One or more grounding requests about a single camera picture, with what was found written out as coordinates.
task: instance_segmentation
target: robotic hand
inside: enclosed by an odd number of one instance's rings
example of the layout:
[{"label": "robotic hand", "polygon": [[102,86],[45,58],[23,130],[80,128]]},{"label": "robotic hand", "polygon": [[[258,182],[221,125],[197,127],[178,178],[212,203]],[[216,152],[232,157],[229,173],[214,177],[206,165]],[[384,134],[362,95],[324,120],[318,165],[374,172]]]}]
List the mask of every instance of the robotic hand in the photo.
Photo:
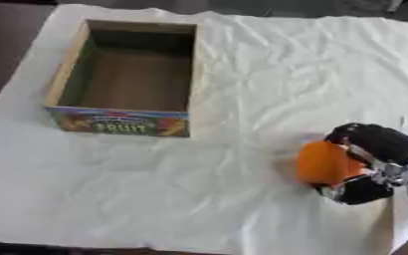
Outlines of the robotic hand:
[{"label": "robotic hand", "polygon": [[390,197],[395,187],[408,190],[408,135],[378,125],[348,124],[335,128],[325,141],[343,147],[365,169],[336,185],[311,183],[320,194],[360,204]]}]

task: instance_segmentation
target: orange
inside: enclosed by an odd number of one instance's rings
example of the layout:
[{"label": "orange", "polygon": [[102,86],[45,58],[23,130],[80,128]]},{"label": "orange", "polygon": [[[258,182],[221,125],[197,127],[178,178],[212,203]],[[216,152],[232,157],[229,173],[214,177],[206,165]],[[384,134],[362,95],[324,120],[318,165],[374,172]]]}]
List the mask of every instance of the orange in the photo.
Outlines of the orange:
[{"label": "orange", "polygon": [[346,150],[325,140],[306,144],[299,153],[298,179],[305,183],[336,185],[359,175],[363,164],[350,158]]}]

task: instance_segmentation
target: white sheet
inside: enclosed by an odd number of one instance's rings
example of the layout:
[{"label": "white sheet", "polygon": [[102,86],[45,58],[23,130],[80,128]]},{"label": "white sheet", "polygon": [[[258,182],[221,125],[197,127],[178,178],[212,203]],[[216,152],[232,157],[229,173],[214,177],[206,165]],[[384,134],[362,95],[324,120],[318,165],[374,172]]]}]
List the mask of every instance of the white sheet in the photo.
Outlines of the white sheet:
[{"label": "white sheet", "polygon": [[[86,18],[200,25],[191,138],[52,124],[42,99]],[[386,201],[335,204],[287,173],[301,144],[338,125],[405,120],[408,23],[61,6],[0,94],[0,241],[387,254],[408,234],[392,244]]]}]

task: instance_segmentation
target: box label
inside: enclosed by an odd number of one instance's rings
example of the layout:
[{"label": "box label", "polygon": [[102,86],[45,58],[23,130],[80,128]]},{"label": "box label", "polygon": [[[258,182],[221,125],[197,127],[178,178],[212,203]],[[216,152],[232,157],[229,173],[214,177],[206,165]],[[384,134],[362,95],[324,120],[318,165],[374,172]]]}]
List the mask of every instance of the box label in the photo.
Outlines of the box label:
[{"label": "box label", "polygon": [[52,111],[61,128],[118,134],[188,136],[188,122],[182,118],[156,117],[153,113]]}]

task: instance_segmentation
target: cardboard box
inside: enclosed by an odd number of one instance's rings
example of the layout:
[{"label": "cardboard box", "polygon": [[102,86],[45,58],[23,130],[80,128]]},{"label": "cardboard box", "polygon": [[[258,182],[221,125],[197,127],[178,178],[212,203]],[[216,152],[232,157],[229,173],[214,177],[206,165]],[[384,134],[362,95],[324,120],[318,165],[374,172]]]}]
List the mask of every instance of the cardboard box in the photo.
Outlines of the cardboard box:
[{"label": "cardboard box", "polygon": [[46,97],[69,131],[189,136],[195,25],[88,20]]}]

